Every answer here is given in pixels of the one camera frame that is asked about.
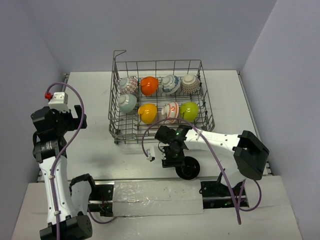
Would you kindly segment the black glossy bowl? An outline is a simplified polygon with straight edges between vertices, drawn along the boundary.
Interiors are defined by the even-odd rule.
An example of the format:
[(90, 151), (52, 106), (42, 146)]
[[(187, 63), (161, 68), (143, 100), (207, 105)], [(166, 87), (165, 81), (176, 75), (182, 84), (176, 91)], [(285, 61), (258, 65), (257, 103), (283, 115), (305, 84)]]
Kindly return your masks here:
[(175, 167), (176, 174), (184, 180), (195, 179), (201, 170), (199, 162), (191, 156), (186, 156), (184, 158), (184, 163), (184, 166)]

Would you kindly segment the orange white patterned bowl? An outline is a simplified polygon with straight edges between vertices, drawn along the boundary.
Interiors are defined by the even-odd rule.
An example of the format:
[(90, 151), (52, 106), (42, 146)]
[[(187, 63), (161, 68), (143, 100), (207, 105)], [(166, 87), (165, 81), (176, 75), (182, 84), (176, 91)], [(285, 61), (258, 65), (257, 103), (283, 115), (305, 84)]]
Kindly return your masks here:
[(176, 101), (167, 103), (162, 107), (161, 115), (165, 118), (164, 124), (174, 124), (179, 115), (179, 104)]

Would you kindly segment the light teal bowl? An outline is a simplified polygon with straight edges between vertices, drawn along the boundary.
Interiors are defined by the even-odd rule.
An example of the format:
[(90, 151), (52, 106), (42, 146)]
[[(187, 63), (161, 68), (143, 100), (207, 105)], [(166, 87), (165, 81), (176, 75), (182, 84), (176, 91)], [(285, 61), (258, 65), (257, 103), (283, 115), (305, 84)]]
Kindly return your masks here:
[(136, 104), (136, 96), (130, 93), (121, 95), (117, 102), (119, 110), (124, 114), (130, 113), (135, 108)]

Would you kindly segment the lime green bowl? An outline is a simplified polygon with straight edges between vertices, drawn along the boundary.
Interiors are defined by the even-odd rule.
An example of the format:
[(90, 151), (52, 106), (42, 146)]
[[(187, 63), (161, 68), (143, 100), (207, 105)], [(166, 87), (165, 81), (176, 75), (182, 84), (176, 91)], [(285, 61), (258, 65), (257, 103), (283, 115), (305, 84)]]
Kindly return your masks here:
[(195, 102), (185, 102), (179, 107), (180, 117), (193, 123), (198, 115), (199, 107)]

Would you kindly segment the yellow-orange bowl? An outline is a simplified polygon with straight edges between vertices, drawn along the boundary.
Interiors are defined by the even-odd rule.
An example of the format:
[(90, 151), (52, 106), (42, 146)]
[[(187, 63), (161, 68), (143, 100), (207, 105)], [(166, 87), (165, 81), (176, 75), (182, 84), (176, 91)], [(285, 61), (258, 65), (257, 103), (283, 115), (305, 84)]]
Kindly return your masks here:
[(157, 115), (157, 106), (153, 103), (146, 103), (138, 108), (138, 115), (145, 124), (151, 124)]

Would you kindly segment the blue triangle pattern bowl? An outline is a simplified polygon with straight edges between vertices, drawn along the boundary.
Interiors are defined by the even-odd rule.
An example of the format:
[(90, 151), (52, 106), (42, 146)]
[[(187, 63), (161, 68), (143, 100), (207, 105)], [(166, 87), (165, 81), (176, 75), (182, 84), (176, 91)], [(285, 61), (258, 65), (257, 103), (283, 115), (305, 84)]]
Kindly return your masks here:
[(122, 95), (132, 94), (138, 87), (138, 80), (133, 77), (124, 77), (119, 81), (119, 89)]

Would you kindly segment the grey wire dish rack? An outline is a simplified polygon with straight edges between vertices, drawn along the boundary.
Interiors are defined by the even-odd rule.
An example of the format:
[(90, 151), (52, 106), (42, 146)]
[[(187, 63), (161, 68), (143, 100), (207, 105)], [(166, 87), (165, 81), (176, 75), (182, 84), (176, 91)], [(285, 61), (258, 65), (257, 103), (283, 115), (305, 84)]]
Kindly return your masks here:
[[(192, 124), (204, 131), (214, 130), (216, 124), (203, 62), (200, 59), (120, 60), (120, 55), (124, 53), (125, 50), (115, 50), (112, 56), (108, 130), (115, 144), (139, 144), (141, 140), (153, 142), (155, 133), (162, 124), (177, 128), (181, 124), (180, 121), (162, 121), (164, 116), (161, 109), (170, 102), (177, 102), (179, 105), (186, 102), (196, 103), (198, 113)], [(181, 79), (187, 74), (195, 75), (199, 79), (199, 86), (193, 93), (186, 93), (179, 88), (176, 92), (168, 94), (160, 85), (152, 95), (146, 96), (142, 93), (141, 87), (137, 86), (132, 93), (137, 99), (134, 109), (129, 113), (121, 112), (118, 100), (121, 96), (120, 81), (123, 78), (133, 77), (140, 82), (143, 78), (151, 76), (161, 82), (167, 75), (175, 75)], [(150, 124), (144, 123), (138, 114), (139, 107), (144, 104), (154, 104), (157, 107), (155, 119)]]

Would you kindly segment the blue floral bowl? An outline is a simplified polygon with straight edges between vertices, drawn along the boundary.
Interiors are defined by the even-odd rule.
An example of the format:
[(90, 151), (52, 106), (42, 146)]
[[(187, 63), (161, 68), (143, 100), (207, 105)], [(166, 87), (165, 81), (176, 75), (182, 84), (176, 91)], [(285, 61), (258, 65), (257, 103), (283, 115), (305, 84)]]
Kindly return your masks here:
[(181, 80), (175, 75), (167, 75), (162, 78), (161, 81), (162, 91), (165, 94), (171, 95), (174, 94), (181, 85)]

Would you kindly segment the grey patterned bowl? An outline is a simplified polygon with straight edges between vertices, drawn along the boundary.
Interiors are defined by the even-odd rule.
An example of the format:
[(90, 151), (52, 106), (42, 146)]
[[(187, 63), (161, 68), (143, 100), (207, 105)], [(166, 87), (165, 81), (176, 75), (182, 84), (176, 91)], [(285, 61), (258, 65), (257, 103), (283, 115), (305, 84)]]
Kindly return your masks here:
[(195, 93), (200, 86), (200, 80), (194, 74), (187, 74), (181, 80), (181, 90), (186, 94)]

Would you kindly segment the orange bowl white inside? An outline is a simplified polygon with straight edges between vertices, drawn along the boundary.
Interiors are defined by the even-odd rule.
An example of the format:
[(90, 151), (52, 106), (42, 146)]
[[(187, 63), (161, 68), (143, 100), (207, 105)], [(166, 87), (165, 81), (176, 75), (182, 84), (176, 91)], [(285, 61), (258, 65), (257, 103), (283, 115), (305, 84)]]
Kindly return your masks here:
[(140, 81), (141, 92), (145, 96), (150, 96), (158, 89), (159, 81), (156, 77), (147, 76)]

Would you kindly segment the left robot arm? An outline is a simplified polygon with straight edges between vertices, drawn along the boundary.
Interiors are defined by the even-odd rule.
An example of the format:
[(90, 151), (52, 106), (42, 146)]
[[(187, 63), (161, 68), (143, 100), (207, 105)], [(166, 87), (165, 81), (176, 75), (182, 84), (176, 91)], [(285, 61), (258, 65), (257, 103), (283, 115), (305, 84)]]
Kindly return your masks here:
[(98, 193), (98, 187), (88, 173), (68, 181), (68, 131), (78, 133), (87, 127), (86, 115), (75, 105), (77, 117), (71, 111), (59, 111), (45, 106), (31, 114), (36, 128), (32, 154), (43, 175), (47, 197), (47, 227), (39, 231), (42, 240), (86, 240), (93, 235), (87, 215), (88, 202)]

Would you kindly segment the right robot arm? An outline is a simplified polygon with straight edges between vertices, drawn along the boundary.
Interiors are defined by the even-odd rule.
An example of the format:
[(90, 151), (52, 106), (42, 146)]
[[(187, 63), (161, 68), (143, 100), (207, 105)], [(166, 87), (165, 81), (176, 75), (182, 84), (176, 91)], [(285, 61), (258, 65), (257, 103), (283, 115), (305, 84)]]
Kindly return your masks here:
[(217, 183), (218, 192), (229, 195), (235, 186), (246, 180), (259, 181), (270, 154), (269, 149), (251, 131), (241, 134), (222, 134), (181, 124), (177, 129), (165, 125), (159, 127), (155, 139), (165, 146), (162, 150), (163, 168), (175, 168), (176, 174), (184, 180), (195, 179), (201, 170), (198, 160), (186, 156), (185, 150), (202, 150), (214, 153), (214, 159), (230, 157), (234, 165), (221, 172)]

